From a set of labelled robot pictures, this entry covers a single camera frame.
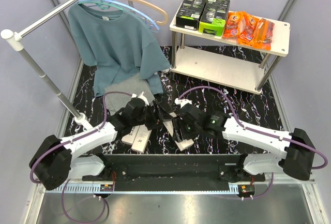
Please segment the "white Harry's box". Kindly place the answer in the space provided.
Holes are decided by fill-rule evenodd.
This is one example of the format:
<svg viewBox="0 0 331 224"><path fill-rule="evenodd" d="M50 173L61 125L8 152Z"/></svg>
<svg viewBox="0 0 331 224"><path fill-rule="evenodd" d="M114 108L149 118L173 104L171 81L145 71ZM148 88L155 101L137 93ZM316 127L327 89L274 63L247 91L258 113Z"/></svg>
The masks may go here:
<svg viewBox="0 0 331 224"><path fill-rule="evenodd" d="M145 125L140 126L131 149L135 152L144 153L151 132Z"/></svg>
<svg viewBox="0 0 331 224"><path fill-rule="evenodd" d="M132 127L130 133L127 134L127 135L125 135L125 136L123 136L122 139L121 139L121 141L124 144L133 145L133 142L136 139L137 133L139 131L139 127L140 126Z"/></svg>

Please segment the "black green razor box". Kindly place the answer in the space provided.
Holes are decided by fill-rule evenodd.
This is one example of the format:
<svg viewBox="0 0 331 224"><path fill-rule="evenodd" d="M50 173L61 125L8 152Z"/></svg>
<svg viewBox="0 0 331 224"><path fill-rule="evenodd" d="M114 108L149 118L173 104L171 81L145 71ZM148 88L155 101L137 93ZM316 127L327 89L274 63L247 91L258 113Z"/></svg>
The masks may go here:
<svg viewBox="0 0 331 224"><path fill-rule="evenodd" d="M199 33L221 37L228 18L230 0L207 0L199 22Z"/></svg>

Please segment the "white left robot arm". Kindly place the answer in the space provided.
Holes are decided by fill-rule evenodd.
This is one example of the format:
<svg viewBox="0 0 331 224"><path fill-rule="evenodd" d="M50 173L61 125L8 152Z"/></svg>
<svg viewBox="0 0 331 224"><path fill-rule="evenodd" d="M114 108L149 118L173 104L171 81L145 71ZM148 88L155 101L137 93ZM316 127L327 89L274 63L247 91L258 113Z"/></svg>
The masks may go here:
<svg viewBox="0 0 331 224"><path fill-rule="evenodd" d="M141 98L132 98L125 107L90 130L74 136L44 139L32 157L29 167L31 181L42 184L46 190L54 190L68 178L93 175L105 181L112 168L99 156L82 157L86 152L129 134L133 127L145 126L153 130L172 119L156 100L146 104Z"/></svg>

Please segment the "orange snack packet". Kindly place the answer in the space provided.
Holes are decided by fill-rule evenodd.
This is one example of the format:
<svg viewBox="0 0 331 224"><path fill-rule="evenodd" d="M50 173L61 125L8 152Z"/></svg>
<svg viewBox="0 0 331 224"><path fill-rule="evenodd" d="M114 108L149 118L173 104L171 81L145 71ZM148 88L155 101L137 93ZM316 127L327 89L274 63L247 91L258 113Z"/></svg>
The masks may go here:
<svg viewBox="0 0 331 224"><path fill-rule="evenodd" d="M223 38L238 37L244 28L244 12L230 12L225 25Z"/></svg>
<svg viewBox="0 0 331 224"><path fill-rule="evenodd" d="M254 32L260 19L248 13L245 13L243 17L245 27L237 39L238 44L253 46Z"/></svg>
<svg viewBox="0 0 331 224"><path fill-rule="evenodd" d="M261 50L271 50L274 22L260 19L253 35L253 47Z"/></svg>

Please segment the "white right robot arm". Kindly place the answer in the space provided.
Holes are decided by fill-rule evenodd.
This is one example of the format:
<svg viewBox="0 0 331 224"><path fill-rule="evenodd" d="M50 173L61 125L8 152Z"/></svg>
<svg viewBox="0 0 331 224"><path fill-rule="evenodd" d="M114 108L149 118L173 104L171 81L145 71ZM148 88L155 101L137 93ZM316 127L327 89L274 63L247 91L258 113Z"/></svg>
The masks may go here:
<svg viewBox="0 0 331 224"><path fill-rule="evenodd" d="M207 114L190 104L175 112L172 124L172 137L177 142L203 135L211 139L238 141L265 150L265 154L241 155L235 167L235 175L241 181L260 173L281 171L296 180L310 179L315 147L302 129L286 132L263 128L241 122L224 112Z"/></svg>

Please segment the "long white cosmetic box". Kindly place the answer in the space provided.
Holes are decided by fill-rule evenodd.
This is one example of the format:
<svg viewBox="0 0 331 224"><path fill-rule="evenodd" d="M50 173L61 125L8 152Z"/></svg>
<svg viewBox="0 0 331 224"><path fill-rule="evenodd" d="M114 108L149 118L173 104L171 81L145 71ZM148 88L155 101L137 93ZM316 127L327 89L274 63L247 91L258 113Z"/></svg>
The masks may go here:
<svg viewBox="0 0 331 224"><path fill-rule="evenodd" d="M186 150L186 149L190 148L191 146L193 146L194 141L192 139L183 140L181 137L178 137L178 135L176 134L176 131L175 131L175 124L174 124L174 121L175 121L175 118L177 117L177 115L174 112L172 112L172 113L170 113L170 116L172 117L172 119L164 121L163 124L166 127L167 131L169 132L169 135L172 137L175 144L179 148L179 150L182 152L183 150Z"/></svg>

